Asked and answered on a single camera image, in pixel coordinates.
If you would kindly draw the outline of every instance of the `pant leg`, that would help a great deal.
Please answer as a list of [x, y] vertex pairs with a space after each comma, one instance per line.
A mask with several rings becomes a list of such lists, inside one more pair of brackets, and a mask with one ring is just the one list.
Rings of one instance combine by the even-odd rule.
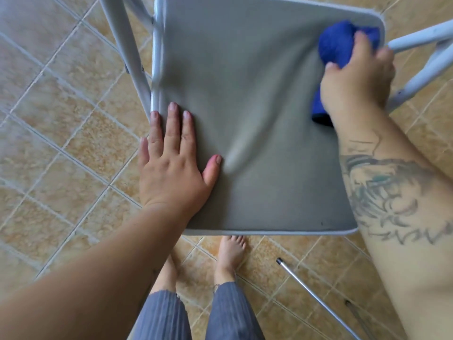
[[162, 290], [146, 299], [135, 324], [133, 340], [192, 340], [184, 303]]
[[264, 340], [255, 313], [235, 282], [218, 287], [212, 301], [206, 340]]

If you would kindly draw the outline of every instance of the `mop handle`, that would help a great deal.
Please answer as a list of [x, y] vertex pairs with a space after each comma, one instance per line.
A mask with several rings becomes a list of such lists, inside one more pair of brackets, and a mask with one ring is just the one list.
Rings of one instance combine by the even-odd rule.
[[351, 335], [356, 339], [356, 340], [361, 340], [361, 338], [337, 315], [334, 313], [334, 311], [327, 305], [324, 303], [324, 301], [319, 298], [313, 291], [310, 290], [310, 288], [305, 285], [305, 283], [299, 279], [299, 277], [288, 267], [286, 266], [285, 262], [281, 259], [281, 258], [277, 258], [277, 263], [283, 267], [286, 272], [288, 272], [295, 280], [297, 280], [297, 282], [302, 285], [305, 290], [307, 290], [309, 292], [310, 295], [312, 295], [314, 297], [315, 300], [317, 300], [323, 307], [324, 309], [326, 309], [333, 317], [335, 317], [335, 319], [340, 322], [340, 324], [346, 328], [346, 330], [351, 333]]

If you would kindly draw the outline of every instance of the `bare foot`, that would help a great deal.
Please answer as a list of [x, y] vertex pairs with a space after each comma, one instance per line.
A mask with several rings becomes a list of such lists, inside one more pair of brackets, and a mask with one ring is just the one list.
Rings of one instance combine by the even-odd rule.
[[167, 261], [164, 263], [164, 266], [160, 270], [159, 276], [157, 277], [150, 294], [161, 290], [176, 292], [177, 278], [178, 271], [176, 270], [176, 267], [173, 263], [173, 259], [170, 254], [167, 258]]
[[245, 236], [222, 236], [219, 246], [214, 284], [235, 281], [235, 271], [244, 257], [246, 249]]

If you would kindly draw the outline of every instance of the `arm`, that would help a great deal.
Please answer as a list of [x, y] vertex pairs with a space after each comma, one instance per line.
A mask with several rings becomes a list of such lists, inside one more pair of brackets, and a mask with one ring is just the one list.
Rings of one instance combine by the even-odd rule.
[[2, 339], [126, 339], [162, 265], [219, 173], [219, 155], [202, 174], [198, 171], [187, 111], [182, 134], [179, 129], [176, 104], [169, 107], [164, 140], [159, 114], [151, 113], [149, 140], [142, 139], [139, 148], [142, 210], [82, 257], [0, 306]]
[[410, 339], [453, 333], [453, 184], [384, 111], [393, 53], [356, 34], [350, 63], [329, 64], [321, 98], [366, 246]]

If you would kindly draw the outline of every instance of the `floor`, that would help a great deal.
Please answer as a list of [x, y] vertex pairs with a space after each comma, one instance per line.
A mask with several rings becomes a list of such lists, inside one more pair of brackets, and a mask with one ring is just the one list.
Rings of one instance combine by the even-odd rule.
[[[320, 0], [374, 8], [387, 39], [446, 21], [453, 0]], [[145, 0], [152, 9], [153, 0]], [[151, 72], [152, 39], [131, 16]], [[0, 300], [68, 262], [139, 210], [135, 169], [147, 121], [97, 0], [2, 0], [0, 5]], [[398, 54], [394, 88], [417, 72], [432, 45]], [[453, 177], [453, 69], [392, 118]], [[182, 237], [180, 281], [194, 339], [212, 300], [218, 237]], [[268, 339], [351, 337], [289, 279], [282, 257], [362, 337], [353, 301], [378, 339], [404, 339], [363, 241], [251, 236], [238, 283]]]

